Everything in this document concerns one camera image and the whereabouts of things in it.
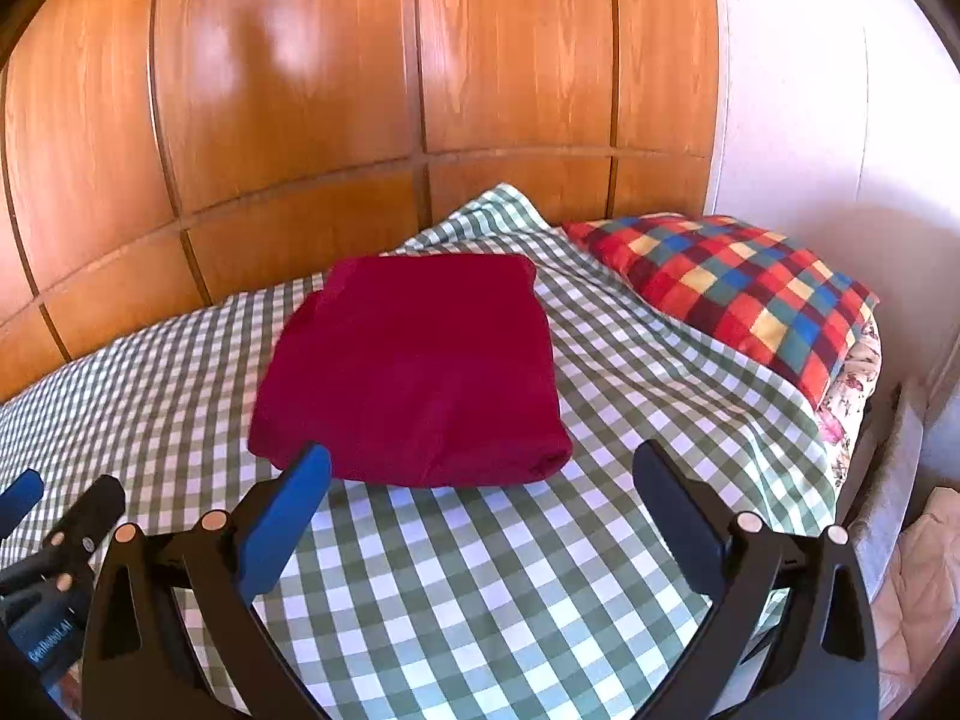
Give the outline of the crimson long-sleeve sweater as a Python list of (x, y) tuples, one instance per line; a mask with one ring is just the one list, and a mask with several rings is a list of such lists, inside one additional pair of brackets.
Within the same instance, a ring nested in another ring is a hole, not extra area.
[(283, 325), (247, 449), (308, 445), (338, 479), (402, 488), (539, 483), (573, 455), (537, 268), (517, 254), (338, 262)]

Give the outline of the pink quilted blanket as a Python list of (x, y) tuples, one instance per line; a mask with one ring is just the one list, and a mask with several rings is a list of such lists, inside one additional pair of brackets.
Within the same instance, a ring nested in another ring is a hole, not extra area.
[(878, 717), (892, 718), (944, 650), (958, 622), (958, 493), (935, 488), (898, 537), (872, 602)]

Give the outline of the floral mattress edge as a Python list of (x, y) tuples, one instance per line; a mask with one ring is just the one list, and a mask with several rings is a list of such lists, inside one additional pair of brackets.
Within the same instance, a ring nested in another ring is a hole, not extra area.
[(815, 417), (820, 440), (827, 450), (833, 486), (841, 491), (850, 476), (859, 429), (867, 401), (882, 371), (882, 341), (877, 320), (871, 317), (846, 353), (838, 374), (828, 385)]

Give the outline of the wooden panelled headboard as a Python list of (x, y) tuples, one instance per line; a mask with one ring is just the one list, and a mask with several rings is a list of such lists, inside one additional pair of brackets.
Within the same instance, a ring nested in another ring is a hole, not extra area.
[(2, 0), (2, 390), (485, 188), (708, 195), (716, 0)]

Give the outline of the multicolour checkered pillow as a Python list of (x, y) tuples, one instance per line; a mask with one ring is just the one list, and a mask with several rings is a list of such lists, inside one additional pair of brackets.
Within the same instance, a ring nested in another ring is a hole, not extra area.
[(677, 213), (566, 223), (571, 242), (647, 304), (822, 403), (878, 297), (781, 232)]

